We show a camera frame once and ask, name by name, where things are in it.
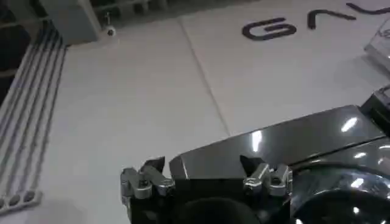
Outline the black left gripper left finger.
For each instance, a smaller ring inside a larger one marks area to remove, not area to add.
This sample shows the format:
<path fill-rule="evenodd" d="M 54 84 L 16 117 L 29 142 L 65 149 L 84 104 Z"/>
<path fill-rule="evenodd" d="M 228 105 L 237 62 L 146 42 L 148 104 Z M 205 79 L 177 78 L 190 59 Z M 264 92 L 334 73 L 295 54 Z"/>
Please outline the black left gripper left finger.
<path fill-rule="evenodd" d="M 154 196 L 168 197 L 175 191 L 172 178 L 163 175 L 165 157 L 160 156 L 144 162 L 136 169 L 124 168 L 120 173 L 120 199 L 123 205 L 129 205 L 131 199 L 147 200 Z"/>

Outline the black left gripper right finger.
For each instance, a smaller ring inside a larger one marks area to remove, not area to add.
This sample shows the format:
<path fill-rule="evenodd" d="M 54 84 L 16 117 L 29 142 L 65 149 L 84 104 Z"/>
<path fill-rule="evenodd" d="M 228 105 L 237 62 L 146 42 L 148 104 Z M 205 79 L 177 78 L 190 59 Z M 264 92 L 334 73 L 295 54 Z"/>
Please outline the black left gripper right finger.
<path fill-rule="evenodd" d="M 241 155 L 240 163 L 246 173 L 243 179 L 245 190 L 253 194 L 263 191 L 272 197 L 284 197 L 292 193 L 293 172 L 286 164 L 272 167 L 261 158 Z"/>

